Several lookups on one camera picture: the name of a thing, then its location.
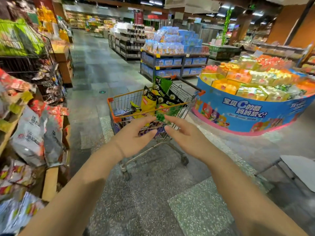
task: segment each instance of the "orange wall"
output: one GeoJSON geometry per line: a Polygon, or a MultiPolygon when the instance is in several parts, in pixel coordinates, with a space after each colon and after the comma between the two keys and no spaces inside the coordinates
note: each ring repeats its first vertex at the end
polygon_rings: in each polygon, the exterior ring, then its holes
{"type": "Polygon", "coordinates": [[[309,10],[290,46],[305,48],[312,42],[315,43],[315,6],[309,10]]]}
{"type": "Polygon", "coordinates": [[[274,41],[278,41],[283,45],[296,20],[301,16],[304,9],[305,5],[284,6],[271,29],[267,43],[271,44],[274,41]]]}

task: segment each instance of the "floor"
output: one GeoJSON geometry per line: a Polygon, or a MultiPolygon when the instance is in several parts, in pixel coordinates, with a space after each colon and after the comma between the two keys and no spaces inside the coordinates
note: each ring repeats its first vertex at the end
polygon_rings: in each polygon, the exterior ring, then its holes
{"type": "MultiPolygon", "coordinates": [[[[139,74],[139,61],[126,62],[108,47],[107,39],[76,29],[73,39],[74,78],[68,92],[72,175],[113,135],[107,98],[150,86],[139,74]]],[[[221,132],[191,113],[187,120],[253,177],[280,155],[314,158],[314,116],[312,104],[293,125],[260,137],[221,132]]],[[[90,219],[90,234],[239,235],[207,167],[190,156],[189,164],[183,166],[178,156],[167,145],[156,148],[128,166],[128,182],[117,165],[90,219]]],[[[276,167],[263,173],[261,181],[253,179],[309,235],[315,235],[313,193],[301,185],[306,196],[301,194],[276,167]]]]}

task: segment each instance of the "cart frame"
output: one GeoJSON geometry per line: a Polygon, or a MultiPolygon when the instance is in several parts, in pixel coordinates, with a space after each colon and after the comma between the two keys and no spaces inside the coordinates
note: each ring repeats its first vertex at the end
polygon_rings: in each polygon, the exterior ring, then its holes
{"type": "MultiPolygon", "coordinates": [[[[163,115],[164,113],[169,113],[170,111],[173,111],[172,115],[180,118],[185,118],[188,114],[188,112],[191,110],[191,108],[194,106],[196,102],[196,96],[203,95],[205,93],[204,90],[199,89],[195,85],[189,83],[188,81],[182,79],[179,76],[170,76],[170,77],[164,77],[164,78],[171,78],[171,79],[179,79],[185,84],[189,85],[190,87],[194,88],[196,90],[194,95],[189,94],[187,91],[182,89],[182,85],[176,85],[174,83],[171,84],[170,90],[181,99],[183,103],[180,104],[175,104],[167,107],[161,107],[157,108],[155,110],[149,110],[149,111],[141,111],[138,113],[134,114],[128,114],[130,111],[128,111],[131,108],[131,103],[132,101],[134,104],[139,105],[142,101],[142,95],[143,95],[143,89],[133,91],[127,94],[122,94],[122,95],[117,95],[112,98],[107,99],[107,103],[110,109],[110,118],[111,118],[111,127],[114,132],[114,135],[117,134],[123,126],[128,124],[133,118],[138,118],[144,115],[163,115]],[[114,111],[116,110],[122,110],[125,109],[126,113],[128,114],[114,114],[114,111]]],[[[149,151],[157,148],[158,146],[162,144],[167,144],[169,145],[173,150],[177,151],[177,153],[180,155],[180,161],[184,164],[187,165],[189,163],[189,160],[187,156],[180,151],[174,144],[172,144],[171,137],[164,131],[164,126],[167,124],[165,122],[159,121],[159,118],[157,118],[156,121],[152,122],[150,126],[144,127],[139,131],[139,135],[145,134],[148,131],[151,131],[153,129],[157,129],[158,132],[155,135],[155,137],[152,139],[152,141],[156,141],[156,144],[152,147],[150,147],[148,150],[145,150],[144,152],[130,158],[126,163],[123,163],[120,161],[120,170],[123,173],[124,177],[126,180],[130,179],[130,174],[127,171],[127,165],[129,165],[131,162],[135,161],[136,159],[144,156],[146,153],[149,151]]],[[[176,126],[174,123],[171,123],[170,126],[174,128],[175,130],[178,130],[178,126],[176,126]]]]}

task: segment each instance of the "yellow tag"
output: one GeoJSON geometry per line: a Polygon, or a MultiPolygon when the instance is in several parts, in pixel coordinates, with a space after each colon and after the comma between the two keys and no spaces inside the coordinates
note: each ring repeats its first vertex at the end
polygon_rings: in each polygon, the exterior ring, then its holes
{"type": "Polygon", "coordinates": [[[22,110],[22,106],[13,103],[10,105],[9,109],[12,113],[19,114],[22,110]]]}
{"type": "Polygon", "coordinates": [[[21,99],[24,103],[28,103],[28,101],[30,101],[32,98],[33,95],[29,91],[22,93],[21,99]]]}
{"type": "Polygon", "coordinates": [[[3,119],[0,119],[0,130],[3,132],[8,132],[11,128],[12,123],[9,123],[3,119]]]}

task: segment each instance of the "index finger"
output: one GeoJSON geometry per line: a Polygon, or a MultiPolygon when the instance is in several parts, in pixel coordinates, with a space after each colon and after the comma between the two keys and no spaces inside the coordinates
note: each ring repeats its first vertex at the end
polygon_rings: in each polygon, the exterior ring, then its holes
{"type": "Polygon", "coordinates": [[[172,123],[175,123],[177,126],[179,126],[182,129],[185,129],[185,126],[187,125],[187,121],[182,118],[176,118],[169,115],[164,115],[164,118],[172,123]]]}
{"type": "Polygon", "coordinates": [[[147,117],[141,117],[137,119],[133,119],[131,121],[132,126],[136,127],[137,130],[140,130],[144,127],[145,124],[153,122],[156,119],[156,116],[147,116],[147,117]]]}

